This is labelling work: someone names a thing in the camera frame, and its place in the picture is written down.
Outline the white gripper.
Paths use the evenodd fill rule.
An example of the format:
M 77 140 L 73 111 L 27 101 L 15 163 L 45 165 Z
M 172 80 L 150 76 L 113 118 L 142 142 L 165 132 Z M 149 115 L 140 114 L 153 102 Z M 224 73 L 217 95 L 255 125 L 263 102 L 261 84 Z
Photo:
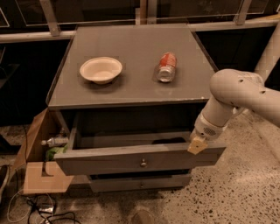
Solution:
M 194 155 L 199 154 L 207 148 L 207 141 L 217 139 L 226 127 L 227 126 L 218 127 L 211 124 L 202 113 L 199 113 L 194 124 L 194 129 L 190 135 L 192 141 L 188 147 L 188 151 Z

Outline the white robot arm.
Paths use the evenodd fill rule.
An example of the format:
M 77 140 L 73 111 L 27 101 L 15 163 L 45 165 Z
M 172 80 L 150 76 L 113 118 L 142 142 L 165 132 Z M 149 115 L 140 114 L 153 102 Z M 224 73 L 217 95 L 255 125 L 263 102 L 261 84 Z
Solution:
M 188 151 L 196 155 L 227 128 L 228 121 L 250 109 L 280 126 L 280 92 L 267 88 L 268 79 L 280 58 L 280 24 L 276 26 L 255 71 L 222 69 L 210 79 L 211 96 L 197 117 Z

